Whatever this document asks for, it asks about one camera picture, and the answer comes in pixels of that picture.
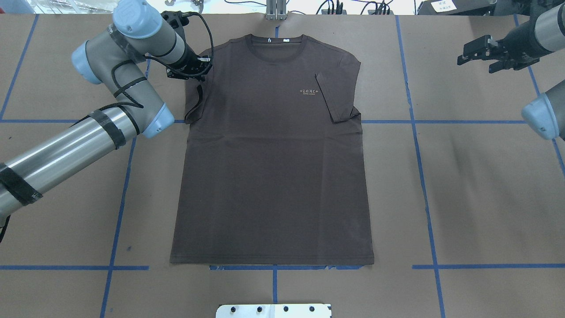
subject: white label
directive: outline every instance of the white label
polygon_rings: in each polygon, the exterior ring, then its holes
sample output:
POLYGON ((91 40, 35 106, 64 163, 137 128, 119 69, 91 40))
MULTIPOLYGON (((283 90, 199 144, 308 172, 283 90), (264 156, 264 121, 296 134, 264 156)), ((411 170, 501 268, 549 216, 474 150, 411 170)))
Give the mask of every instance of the white label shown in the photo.
POLYGON ((453 4, 452 0, 441 0, 432 2, 432 7, 436 12, 447 12, 452 10, 457 10, 457 7, 453 4))

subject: robotic arm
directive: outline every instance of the robotic arm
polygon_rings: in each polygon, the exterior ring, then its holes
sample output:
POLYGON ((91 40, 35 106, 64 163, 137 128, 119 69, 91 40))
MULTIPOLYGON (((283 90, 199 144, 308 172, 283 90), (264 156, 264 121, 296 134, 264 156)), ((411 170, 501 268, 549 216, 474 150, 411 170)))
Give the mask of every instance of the robotic arm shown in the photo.
MULTIPOLYGON (((457 64, 496 59, 489 73, 521 70, 540 61, 540 57, 565 48, 565 3, 511 30, 502 40, 485 35, 463 47, 457 64)), ((565 81, 541 94, 522 110, 522 117, 544 139, 565 138, 565 81)))
POLYGON ((186 44, 182 26, 191 15, 202 19, 212 41, 210 29, 198 13, 160 14, 144 0, 121 0, 113 23, 73 52, 76 70, 93 84, 104 83, 118 102, 93 111, 22 155, 0 162, 0 241, 12 212, 34 203, 138 134, 151 138, 174 122, 136 63, 154 59, 167 67, 170 78, 203 80, 214 53, 212 50, 210 58, 199 57, 186 44))

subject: light blue joint cover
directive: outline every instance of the light blue joint cover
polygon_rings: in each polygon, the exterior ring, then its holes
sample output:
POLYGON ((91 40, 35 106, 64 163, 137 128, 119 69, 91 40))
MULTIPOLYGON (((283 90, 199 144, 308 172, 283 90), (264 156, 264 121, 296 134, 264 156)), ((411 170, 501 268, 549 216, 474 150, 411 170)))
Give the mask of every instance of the light blue joint cover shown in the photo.
POLYGON ((92 68, 90 68, 90 64, 88 63, 88 59, 86 58, 86 43, 85 41, 81 46, 76 48, 76 50, 71 55, 72 64, 75 66, 77 72, 82 75, 87 81, 91 82, 92 84, 100 84, 102 81, 96 77, 92 68))
POLYGON ((557 118, 545 93, 522 109, 522 117, 543 139, 549 140, 559 136, 557 118))
POLYGON ((131 38, 148 38, 163 25, 159 11, 144 0, 120 0, 112 20, 123 35, 131 38))
POLYGON ((157 116, 153 118, 153 121, 149 124, 145 131, 143 131, 143 135, 147 138, 152 138, 172 125, 174 122, 175 117, 171 114, 171 111, 167 107, 167 103, 164 103, 163 107, 161 107, 157 113, 157 116))

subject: shirt sleeve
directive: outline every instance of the shirt sleeve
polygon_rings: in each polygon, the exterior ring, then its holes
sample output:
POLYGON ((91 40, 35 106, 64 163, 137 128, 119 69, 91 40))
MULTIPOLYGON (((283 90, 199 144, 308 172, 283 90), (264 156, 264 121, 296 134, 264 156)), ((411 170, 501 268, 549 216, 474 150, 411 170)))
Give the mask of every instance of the shirt sleeve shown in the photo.
POLYGON ((360 115, 353 106, 360 67, 361 62, 352 54, 346 54, 340 60, 338 67, 316 74, 316 81, 333 123, 344 122, 360 115))
MULTIPOLYGON (((208 50, 202 52, 200 56, 208 55, 208 50)), ((204 111, 206 97, 210 93, 214 80, 214 67, 210 68, 208 74, 204 76, 205 81, 189 79, 185 81, 185 115, 184 122, 191 124, 200 118, 204 111)))

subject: metal bracket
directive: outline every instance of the metal bracket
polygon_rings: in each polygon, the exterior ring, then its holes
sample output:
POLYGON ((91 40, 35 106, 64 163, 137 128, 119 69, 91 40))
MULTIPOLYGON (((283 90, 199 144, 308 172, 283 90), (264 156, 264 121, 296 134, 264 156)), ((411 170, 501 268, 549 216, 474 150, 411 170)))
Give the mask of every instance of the metal bracket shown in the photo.
POLYGON ((332 318, 330 304, 223 305, 216 318, 332 318))
POLYGON ((286 0, 267 0, 267 20, 286 20, 286 0))

